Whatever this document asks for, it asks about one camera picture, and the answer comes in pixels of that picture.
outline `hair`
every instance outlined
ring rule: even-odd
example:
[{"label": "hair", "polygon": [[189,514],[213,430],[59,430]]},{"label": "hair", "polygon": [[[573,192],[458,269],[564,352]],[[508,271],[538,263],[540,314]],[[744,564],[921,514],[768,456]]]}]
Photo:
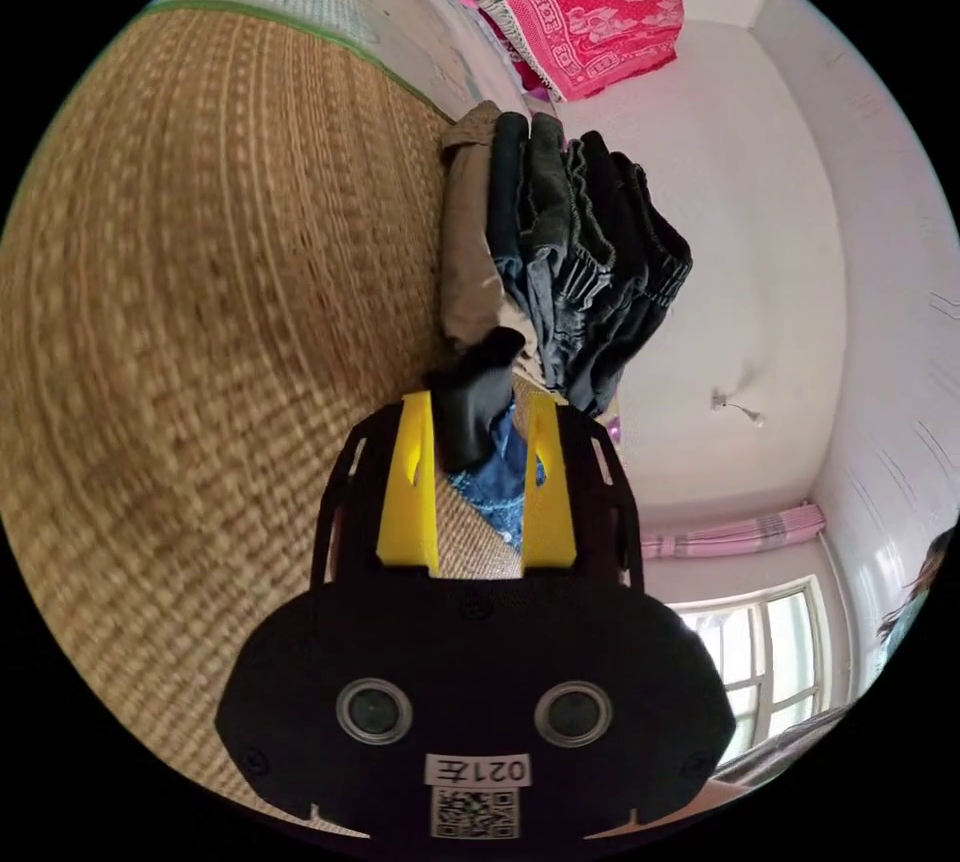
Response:
[{"label": "hair", "polygon": [[921,593],[929,591],[930,586],[933,585],[933,580],[936,578],[937,572],[940,571],[940,566],[943,563],[943,556],[947,551],[947,543],[950,541],[950,537],[953,535],[953,532],[953,529],[947,529],[946,532],[941,532],[940,535],[938,535],[930,543],[930,547],[927,549],[927,554],[923,560],[923,565],[920,566],[920,572],[910,588],[910,596],[908,597],[907,601],[904,602],[899,609],[894,609],[893,612],[888,612],[883,617],[883,621],[880,623],[880,628],[877,629],[877,635],[880,638],[881,645],[883,645],[887,639],[890,638],[890,633],[893,631],[893,627],[899,621],[900,615],[906,606],[908,606]]}]

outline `yellow bracket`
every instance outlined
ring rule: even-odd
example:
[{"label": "yellow bracket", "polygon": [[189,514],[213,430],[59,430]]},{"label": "yellow bracket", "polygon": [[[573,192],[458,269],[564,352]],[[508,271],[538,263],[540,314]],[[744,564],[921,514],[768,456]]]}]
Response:
[{"label": "yellow bracket", "polygon": [[[537,459],[546,481],[537,487]],[[537,393],[530,402],[527,438],[527,472],[524,480],[523,551],[527,569],[569,569],[577,557],[577,543],[570,512],[566,463],[560,442],[557,404],[549,395]]]},{"label": "yellow bracket", "polygon": [[426,566],[432,576],[440,572],[434,457],[430,393],[405,395],[377,538],[385,566]]}]

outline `label sticker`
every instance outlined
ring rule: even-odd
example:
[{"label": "label sticker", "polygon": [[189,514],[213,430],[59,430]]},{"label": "label sticker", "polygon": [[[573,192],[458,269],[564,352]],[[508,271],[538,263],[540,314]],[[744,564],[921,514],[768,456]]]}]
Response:
[{"label": "label sticker", "polygon": [[424,782],[471,792],[519,789],[533,785],[529,755],[432,755],[427,753]]},{"label": "label sticker", "polygon": [[434,787],[430,834],[435,839],[518,839],[520,790]]}]

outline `woven straw mat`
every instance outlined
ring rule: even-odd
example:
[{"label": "woven straw mat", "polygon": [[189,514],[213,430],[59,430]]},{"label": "woven straw mat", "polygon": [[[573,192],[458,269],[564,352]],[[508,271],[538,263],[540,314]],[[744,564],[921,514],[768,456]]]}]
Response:
[{"label": "woven straw mat", "polygon": [[[281,817],[213,715],[307,586],[348,431],[443,353],[446,124],[313,35],[148,15],[57,116],[0,242],[0,512],[30,591],[138,739]],[[444,574],[516,574],[444,481],[438,510]]]}]

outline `window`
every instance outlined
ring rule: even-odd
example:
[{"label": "window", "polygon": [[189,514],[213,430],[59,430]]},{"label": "window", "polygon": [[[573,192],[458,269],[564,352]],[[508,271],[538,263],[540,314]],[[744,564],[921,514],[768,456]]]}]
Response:
[{"label": "window", "polygon": [[826,623],[814,577],[723,602],[671,608],[703,640],[737,720],[721,765],[827,704]]}]

